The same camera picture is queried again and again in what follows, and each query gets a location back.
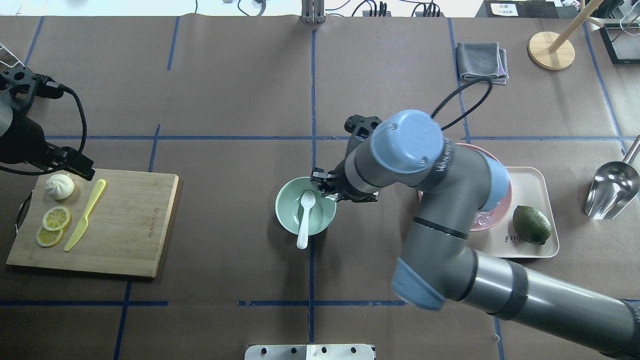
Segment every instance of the cutting board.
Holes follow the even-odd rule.
[[[38,179],[7,264],[156,276],[178,176],[97,168],[90,182],[71,174],[76,186],[74,192],[66,199],[54,200],[44,192],[46,180],[52,175]],[[76,246],[65,252],[64,247],[98,179],[105,179],[107,186],[89,215],[89,228]],[[41,247],[36,242],[36,233],[42,227],[44,214],[55,206],[67,207],[71,221],[60,242]]]

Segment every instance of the folded towel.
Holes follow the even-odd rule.
[[[456,48],[458,74],[461,79],[473,80],[481,77],[505,84],[509,79],[507,52],[497,42],[470,44],[459,42]]]

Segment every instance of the knife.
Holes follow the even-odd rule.
[[[89,214],[91,213],[95,203],[98,201],[100,195],[102,195],[102,191],[106,185],[107,182],[104,179],[99,179],[93,186],[91,196],[89,196],[89,202],[87,202],[84,212],[82,213],[82,218],[78,220],[78,224],[76,225],[76,229],[73,234],[71,234],[71,238],[69,238],[69,241],[65,245],[65,251],[69,251],[72,247],[76,246],[78,240],[80,240],[86,231],[86,228],[89,227]]]

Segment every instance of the green bowl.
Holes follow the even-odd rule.
[[[322,198],[315,184],[309,176],[299,177],[286,183],[276,197],[276,216],[282,226],[290,233],[298,234],[302,219],[300,199],[307,190],[312,190],[316,196],[316,204],[309,213],[309,235],[315,235],[325,230],[335,216],[335,201]]]

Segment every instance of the wooden stand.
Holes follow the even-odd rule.
[[[533,61],[549,70],[562,70],[571,65],[575,59],[575,49],[567,39],[578,26],[589,19],[589,15],[600,6],[602,1],[604,0],[591,0],[561,34],[551,31],[535,34],[529,41],[528,48],[529,56]]]

